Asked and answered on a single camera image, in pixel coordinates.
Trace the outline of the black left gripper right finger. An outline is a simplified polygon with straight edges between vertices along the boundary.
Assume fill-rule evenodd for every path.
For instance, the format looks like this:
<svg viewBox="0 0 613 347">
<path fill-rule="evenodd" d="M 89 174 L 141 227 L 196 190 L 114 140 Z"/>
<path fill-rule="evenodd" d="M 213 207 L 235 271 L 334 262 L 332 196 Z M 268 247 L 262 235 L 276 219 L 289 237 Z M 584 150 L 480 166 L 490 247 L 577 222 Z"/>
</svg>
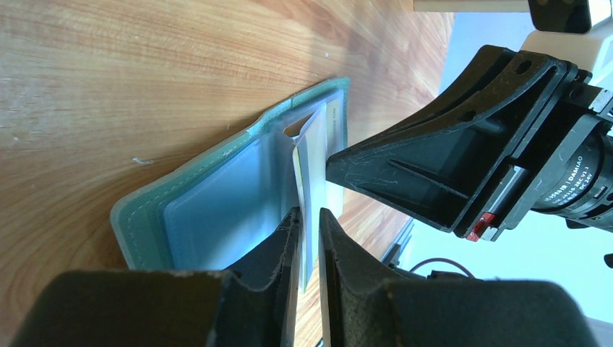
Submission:
<svg viewBox="0 0 613 347">
<path fill-rule="evenodd" d="M 424 278 L 382 264 L 320 211 L 326 346 L 595 346 L 578 305 L 541 281 Z"/>
</svg>

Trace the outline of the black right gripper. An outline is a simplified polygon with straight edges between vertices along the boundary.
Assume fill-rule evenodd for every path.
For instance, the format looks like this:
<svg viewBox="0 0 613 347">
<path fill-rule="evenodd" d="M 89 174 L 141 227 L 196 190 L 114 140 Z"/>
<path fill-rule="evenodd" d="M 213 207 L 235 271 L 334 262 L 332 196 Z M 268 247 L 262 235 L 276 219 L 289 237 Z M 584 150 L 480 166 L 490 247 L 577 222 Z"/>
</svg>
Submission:
<svg viewBox="0 0 613 347">
<path fill-rule="evenodd" d="M 529 210 L 611 231 L 611 110 L 574 63 L 485 45 L 423 109 L 332 155 L 326 177 L 470 240 Z"/>
</svg>

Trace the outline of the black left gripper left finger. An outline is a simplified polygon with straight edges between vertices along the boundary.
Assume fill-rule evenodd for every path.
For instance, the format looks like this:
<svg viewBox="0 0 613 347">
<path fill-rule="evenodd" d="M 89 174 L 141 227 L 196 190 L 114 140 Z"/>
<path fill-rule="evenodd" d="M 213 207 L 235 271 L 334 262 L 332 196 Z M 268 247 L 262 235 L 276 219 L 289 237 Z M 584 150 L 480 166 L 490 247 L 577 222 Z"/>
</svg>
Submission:
<svg viewBox="0 0 613 347">
<path fill-rule="evenodd" d="M 291 346 L 302 218 L 223 270 L 75 270 L 41 292 L 13 346 Z"/>
</svg>

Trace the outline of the tan credit card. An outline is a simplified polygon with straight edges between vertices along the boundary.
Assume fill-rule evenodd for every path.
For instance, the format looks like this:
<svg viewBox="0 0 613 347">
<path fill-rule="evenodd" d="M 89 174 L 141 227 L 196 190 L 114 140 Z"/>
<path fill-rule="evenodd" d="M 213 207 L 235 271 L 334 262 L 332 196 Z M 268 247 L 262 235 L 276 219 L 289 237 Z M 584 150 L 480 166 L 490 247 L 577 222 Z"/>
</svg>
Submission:
<svg viewBox="0 0 613 347">
<path fill-rule="evenodd" d="M 326 161 L 346 146 L 343 103 L 339 100 L 310 106 L 292 125 L 293 170 L 298 189 L 303 231 L 301 241 L 300 291 L 312 277 L 320 243 L 320 209 L 335 217 L 343 212 L 343 188 L 326 180 Z"/>
</svg>

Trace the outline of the teal card holder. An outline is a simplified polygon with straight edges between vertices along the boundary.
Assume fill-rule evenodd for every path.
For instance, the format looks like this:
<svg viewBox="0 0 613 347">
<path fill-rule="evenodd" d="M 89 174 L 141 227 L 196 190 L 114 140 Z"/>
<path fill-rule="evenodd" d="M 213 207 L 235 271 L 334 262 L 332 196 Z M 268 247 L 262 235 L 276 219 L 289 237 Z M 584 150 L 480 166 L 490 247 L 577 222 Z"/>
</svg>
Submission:
<svg viewBox="0 0 613 347">
<path fill-rule="evenodd" d="M 122 197 L 110 221 L 128 267 L 221 270 L 254 249 L 292 207 L 300 209 L 294 143 L 286 133 L 310 106 L 339 100 L 344 150 L 350 85 L 349 78 L 339 77 L 305 89 L 170 174 Z"/>
</svg>

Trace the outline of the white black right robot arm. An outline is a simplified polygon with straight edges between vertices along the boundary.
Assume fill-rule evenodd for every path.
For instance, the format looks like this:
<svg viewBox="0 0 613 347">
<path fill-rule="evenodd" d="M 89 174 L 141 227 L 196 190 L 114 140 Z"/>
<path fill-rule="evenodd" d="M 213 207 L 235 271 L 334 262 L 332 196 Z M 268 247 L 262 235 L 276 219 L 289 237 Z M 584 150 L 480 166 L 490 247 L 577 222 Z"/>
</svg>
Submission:
<svg viewBox="0 0 613 347">
<path fill-rule="evenodd" d="M 332 155 L 327 180 L 471 241 L 529 211 L 611 231 L 612 3 L 528 6 L 519 51 L 482 46 L 430 104 Z"/>
</svg>

